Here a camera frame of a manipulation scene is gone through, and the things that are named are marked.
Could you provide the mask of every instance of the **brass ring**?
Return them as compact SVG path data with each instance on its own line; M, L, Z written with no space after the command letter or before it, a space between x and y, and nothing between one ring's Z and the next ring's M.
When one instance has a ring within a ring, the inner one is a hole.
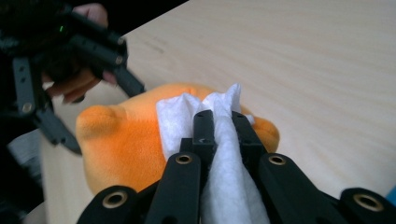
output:
M275 165L284 165L286 164L286 160L280 156L270 156L268 160Z
M192 162L192 157L189 155L180 155L178 157L176 157L176 162L179 164L188 164L190 162Z
M120 207L126 202L128 195L123 190L118 190L116 192L112 192L108 194L102 202L103 207L105 208L116 208Z
M353 200L358 205L373 212L384 210L384 205L379 200L367 194L355 194L353 195Z

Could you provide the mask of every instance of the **wooden table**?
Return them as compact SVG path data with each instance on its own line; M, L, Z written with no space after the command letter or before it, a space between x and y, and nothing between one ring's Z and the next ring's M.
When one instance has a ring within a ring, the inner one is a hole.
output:
M190 0L126 35L147 89L192 81L226 91L279 129L278 152L338 198L396 185L396 2ZM126 100L100 84L57 114L74 130L89 105ZM82 158L43 138L49 223L76 223L93 195Z

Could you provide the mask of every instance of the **human hand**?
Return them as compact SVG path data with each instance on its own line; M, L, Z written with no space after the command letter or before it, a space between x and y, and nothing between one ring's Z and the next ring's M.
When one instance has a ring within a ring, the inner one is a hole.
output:
M100 4L87 4L75 7L73 11L86 16L89 20L92 20L104 27L107 27L107 12L106 9ZM101 79L94 76L92 70L83 66L80 67L77 63L73 63L74 74L70 74L70 77L61 82L54 82L52 86L46 89L47 94L52 98L56 96L64 96L64 103L72 103L81 99L85 93L96 86ZM107 71L103 73L103 80L110 84L116 85L117 80L115 76ZM42 73L42 81L51 82L53 81L49 74L46 72Z

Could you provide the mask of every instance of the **orange stuffed toy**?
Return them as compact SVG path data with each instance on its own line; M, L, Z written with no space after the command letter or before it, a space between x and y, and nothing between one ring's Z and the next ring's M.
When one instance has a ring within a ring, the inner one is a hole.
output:
M77 119L76 137L92 193L114 185L137 192L158 181L166 165L156 104L162 99L189 93L201 101L215 90L191 83L162 85L119 105L93 105ZM242 114L252 115L241 106ZM279 142L276 126L254 117L252 128L269 152Z

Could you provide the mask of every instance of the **white tissue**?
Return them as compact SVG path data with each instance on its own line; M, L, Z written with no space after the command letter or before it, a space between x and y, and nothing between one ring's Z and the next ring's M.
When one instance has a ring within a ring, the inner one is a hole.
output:
M225 93L213 92L201 102L184 93L157 103L157 114L168 160L179 152L181 138L192 138L193 116L203 110L213 111L217 152L201 198L203 224L270 223L262 197L242 163L232 111L241 112L241 87L234 84Z

